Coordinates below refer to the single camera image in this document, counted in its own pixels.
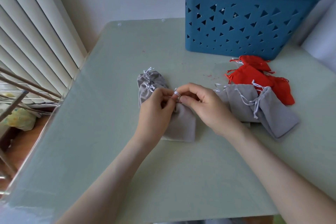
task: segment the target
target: red drawstring bag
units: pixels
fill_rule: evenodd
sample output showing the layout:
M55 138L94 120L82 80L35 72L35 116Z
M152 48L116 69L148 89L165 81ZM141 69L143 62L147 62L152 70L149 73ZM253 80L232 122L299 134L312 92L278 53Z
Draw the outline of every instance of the red drawstring bag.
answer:
M232 59L230 61L237 61L238 63L240 63L239 61L241 61L242 64L245 64L245 65L248 64L257 70L265 71L271 74L275 73L275 72L272 72L272 70L268 66L267 62L269 61L264 61L261 57L258 57L258 56L242 55L239 57L239 59Z
M291 87L289 86L289 81L283 77L274 77L274 76L267 76L273 83L274 86L272 87L273 92L278 97L278 99L284 105L293 105L295 100L291 95Z
M244 64L240 66L238 69L233 69L227 71L227 73L234 71L230 75L226 75L229 79L229 84L234 82L235 84L251 84L252 81L256 84L259 84L263 87L274 85L273 81L269 79L269 76L264 75L262 72L258 71L254 67Z

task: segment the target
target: person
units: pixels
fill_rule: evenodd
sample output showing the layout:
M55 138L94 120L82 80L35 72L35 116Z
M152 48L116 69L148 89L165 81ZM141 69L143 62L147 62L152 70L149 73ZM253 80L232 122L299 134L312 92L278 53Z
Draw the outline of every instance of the person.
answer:
M181 95L181 103L191 107L206 125L233 145L287 224L336 222L335 201L269 151L231 114L213 90L189 83L176 91ZM131 179L167 129L177 98L170 89L154 91L141 105L134 136L58 224L114 223Z

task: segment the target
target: table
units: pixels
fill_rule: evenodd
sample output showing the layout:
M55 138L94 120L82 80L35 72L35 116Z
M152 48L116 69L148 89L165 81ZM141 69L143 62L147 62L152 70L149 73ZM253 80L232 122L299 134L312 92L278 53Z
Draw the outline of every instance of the table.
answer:
M188 52L184 19L110 22L49 128L9 188L0 218L52 222L104 171L132 137L137 76L156 68L174 89L214 89L236 68L230 57ZM301 123L281 144L252 131L276 155L336 199L336 75L288 44L270 63L290 81ZM150 223L276 214L239 154L199 119L194 143L161 140L132 180L117 223Z

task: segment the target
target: forearm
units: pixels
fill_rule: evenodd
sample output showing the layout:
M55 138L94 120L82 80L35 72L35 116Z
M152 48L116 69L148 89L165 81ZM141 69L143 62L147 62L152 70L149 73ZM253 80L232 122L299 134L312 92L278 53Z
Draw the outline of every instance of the forearm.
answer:
M152 149L132 138L57 223L113 223L130 181Z
M230 142L259 178L286 223L334 223L335 202L282 162L251 133Z

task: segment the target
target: storage bin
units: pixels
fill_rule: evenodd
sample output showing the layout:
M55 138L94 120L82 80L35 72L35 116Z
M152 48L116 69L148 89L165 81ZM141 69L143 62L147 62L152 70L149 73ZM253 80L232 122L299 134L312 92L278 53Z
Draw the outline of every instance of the storage bin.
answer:
M273 60L319 0L185 0L185 48Z

